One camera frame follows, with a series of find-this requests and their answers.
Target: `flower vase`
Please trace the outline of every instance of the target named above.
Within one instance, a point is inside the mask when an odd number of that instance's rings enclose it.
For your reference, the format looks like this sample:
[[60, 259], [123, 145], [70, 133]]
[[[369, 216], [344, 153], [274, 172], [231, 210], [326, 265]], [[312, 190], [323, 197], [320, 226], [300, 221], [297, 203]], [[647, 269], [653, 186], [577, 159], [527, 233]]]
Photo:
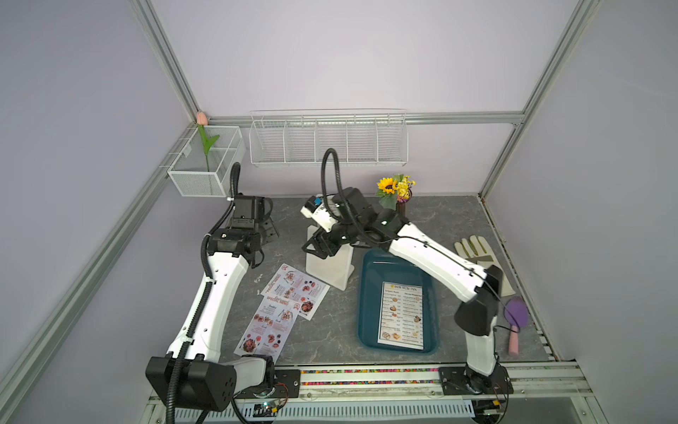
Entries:
[[410, 201], [412, 198], [412, 190], [410, 190], [410, 197], [407, 199], [399, 199], [398, 202], [395, 204], [395, 211], [398, 212], [400, 215], [405, 216], [405, 207], [407, 203]]

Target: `colorful strip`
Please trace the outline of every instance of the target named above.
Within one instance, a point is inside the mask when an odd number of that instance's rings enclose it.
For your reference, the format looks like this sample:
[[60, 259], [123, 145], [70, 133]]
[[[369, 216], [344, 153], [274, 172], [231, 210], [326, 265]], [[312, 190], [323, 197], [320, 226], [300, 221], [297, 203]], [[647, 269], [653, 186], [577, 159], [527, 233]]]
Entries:
[[302, 386], [335, 386], [362, 384], [440, 384], [440, 380], [377, 380], [377, 381], [318, 381], [302, 383]]
[[302, 370], [302, 374], [348, 374], [352, 372], [424, 372], [438, 371], [438, 368], [381, 368], [369, 370]]

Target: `white glove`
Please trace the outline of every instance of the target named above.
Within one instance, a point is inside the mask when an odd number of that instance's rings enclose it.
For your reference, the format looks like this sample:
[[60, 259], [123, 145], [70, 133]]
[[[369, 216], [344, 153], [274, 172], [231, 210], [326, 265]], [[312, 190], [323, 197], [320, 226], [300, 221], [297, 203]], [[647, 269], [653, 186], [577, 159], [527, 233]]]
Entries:
[[[497, 256], [492, 252], [492, 248], [488, 244], [487, 240], [484, 237], [476, 237], [474, 235], [469, 237], [471, 242], [468, 240], [462, 239], [462, 242], [456, 242], [454, 248], [457, 250], [457, 254], [464, 259], [472, 260], [471, 262], [476, 262], [483, 268], [488, 268], [490, 265], [496, 265], [501, 269], [499, 261], [497, 261]], [[504, 273], [504, 279], [502, 280], [501, 293], [499, 296], [510, 296], [515, 294], [515, 290], [511, 287], [509, 279], [506, 278], [506, 273]]]

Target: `paper flyer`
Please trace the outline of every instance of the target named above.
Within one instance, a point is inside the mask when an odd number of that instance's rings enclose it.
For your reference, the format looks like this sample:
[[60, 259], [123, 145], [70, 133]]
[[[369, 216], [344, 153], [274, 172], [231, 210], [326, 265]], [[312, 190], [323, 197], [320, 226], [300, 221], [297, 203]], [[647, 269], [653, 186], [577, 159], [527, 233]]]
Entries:
[[423, 289], [384, 282], [377, 343], [424, 350]]
[[264, 296], [277, 295], [301, 304], [299, 315], [310, 320], [330, 286], [283, 263], [262, 292]]
[[278, 360], [292, 331], [301, 304], [278, 296], [264, 296], [235, 348], [236, 355], [270, 355]]

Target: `wire basket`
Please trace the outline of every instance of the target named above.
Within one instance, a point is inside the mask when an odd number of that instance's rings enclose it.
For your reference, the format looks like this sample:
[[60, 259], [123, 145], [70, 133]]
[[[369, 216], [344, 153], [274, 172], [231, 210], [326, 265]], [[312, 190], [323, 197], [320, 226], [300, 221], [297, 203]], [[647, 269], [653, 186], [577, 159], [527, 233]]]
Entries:
[[319, 165], [330, 147], [337, 151], [342, 164], [407, 163], [407, 124], [403, 111], [289, 117], [285, 112], [290, 111], [266, 111], [266, 115], [252, 112], [250, 155], [255, 166]]
[[207, 137], [219, 135], [207, 158], [195, 128], [167, 173], [182, 196], [226, 197], [231, 185], [231, 167], [245, 157], [243, 135], [240, 127], [229, 126], [205, 126], [205, 133]]

